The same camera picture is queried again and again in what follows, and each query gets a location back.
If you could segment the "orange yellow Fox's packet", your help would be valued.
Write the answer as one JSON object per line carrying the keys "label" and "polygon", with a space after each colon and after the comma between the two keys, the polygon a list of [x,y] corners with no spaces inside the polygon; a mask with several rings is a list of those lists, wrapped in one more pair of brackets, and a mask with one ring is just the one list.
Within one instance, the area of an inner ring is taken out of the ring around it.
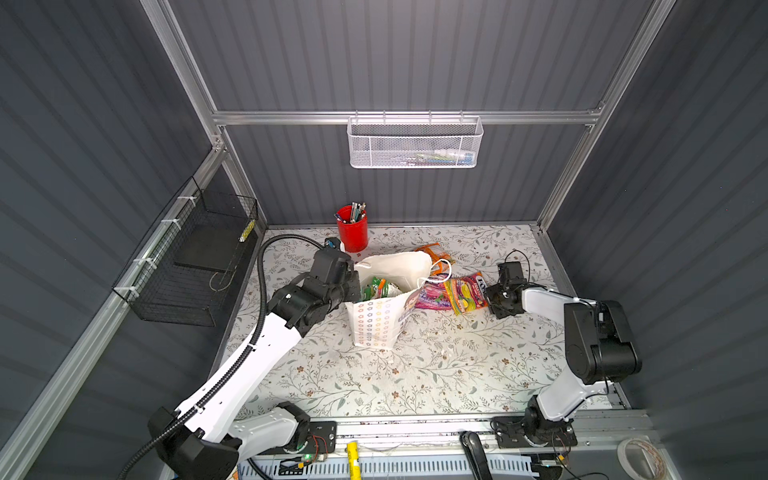
{"label": "orange yellow Fox's packet", "polygon": [[455,315],[486,308],[487,282],[481,272],[452,277],[443,284],[447,299]]}

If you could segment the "green Fox's packet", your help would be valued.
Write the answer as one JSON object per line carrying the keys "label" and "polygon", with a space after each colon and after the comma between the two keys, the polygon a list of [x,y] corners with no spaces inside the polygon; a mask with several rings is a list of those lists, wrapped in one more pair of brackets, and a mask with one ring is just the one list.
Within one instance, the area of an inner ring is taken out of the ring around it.
{"label": "green Fox's packet", "polygon": [[403,291],[396,284],[385,278],[372,277],[365,285],[361,286],[362,301],[393,298],[402,293]]}

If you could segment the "white printed paper bag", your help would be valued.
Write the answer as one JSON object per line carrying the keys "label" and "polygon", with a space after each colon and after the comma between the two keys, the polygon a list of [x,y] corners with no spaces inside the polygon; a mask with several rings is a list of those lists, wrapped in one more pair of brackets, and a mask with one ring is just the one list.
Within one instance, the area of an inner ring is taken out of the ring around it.
{"label": "white printed paper bag", "polygon": [[374,255],[355,264],[360,286],[372,277],[385,278],[403,293],[393,298],[346,302],[348,323],[357,347],[391,350],[416,308],[419,290],[425,283],[444,283],[450,277],[431,277],[430,257],[422,252]]}

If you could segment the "purple Fox's candy packet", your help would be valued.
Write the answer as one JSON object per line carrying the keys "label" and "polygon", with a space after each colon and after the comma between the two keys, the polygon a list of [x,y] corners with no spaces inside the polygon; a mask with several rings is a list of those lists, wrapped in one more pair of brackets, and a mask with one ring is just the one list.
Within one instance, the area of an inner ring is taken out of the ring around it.
{"label": "purple Fox's candy packet", "polygon": [[447,291],[442,283],[425,283],[419,290],[415,307],[431,311],[449,311],[452,309]]}

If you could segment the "orange snack packet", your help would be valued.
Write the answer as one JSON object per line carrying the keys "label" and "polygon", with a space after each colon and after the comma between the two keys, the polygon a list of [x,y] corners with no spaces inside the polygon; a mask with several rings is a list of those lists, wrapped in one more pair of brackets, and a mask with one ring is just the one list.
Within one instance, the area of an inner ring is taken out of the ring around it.
{"label": "orange snack packet", "polygon": [[430,268],[431,277],[443,278],[452,275],[455,260],[440,243],[422,245],[416,247],[415,251],[425,253],[430,257],[432,262]]}

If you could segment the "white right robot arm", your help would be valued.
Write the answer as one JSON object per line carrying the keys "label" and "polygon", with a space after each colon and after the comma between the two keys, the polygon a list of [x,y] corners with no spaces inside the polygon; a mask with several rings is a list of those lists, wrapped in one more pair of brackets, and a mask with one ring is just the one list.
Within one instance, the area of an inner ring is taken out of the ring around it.
{"label": "white right robot arm", "polygon": [[552,291],[529,281],[518,262],[498,265],[499,281],[486,298],[499,319],[535,314],[564,327],[567,367],[534,395],[522,416],[498,416],[491,429],[501,448],[573,447],[573,418],[589,398],[638,373],[642,361],[622,305]]}

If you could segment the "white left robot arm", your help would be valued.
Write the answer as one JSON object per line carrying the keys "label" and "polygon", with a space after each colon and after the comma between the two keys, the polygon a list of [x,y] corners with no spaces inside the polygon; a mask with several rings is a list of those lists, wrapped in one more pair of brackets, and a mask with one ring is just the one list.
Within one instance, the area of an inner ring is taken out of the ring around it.
{"label": "white left robot arm", "polygon": [[260,306],[254,328],[189,397],[174,409],[161,407],[151,416],[150,440],[125,463],[118,478],[127,478],[155,451],[181,479],[227,479],[241,461],[298,438],[303,413],[297,407],[278,407],[254,423],[238,423],[235,418],[278,361],[315,325],[341,304],[359,299],[360,277],[340,239],[318,242],[297,235],[297,240],[315,249],[311,268],[269,296],[264,255],[284,238],[282,234],[269,238],[257,251]]}

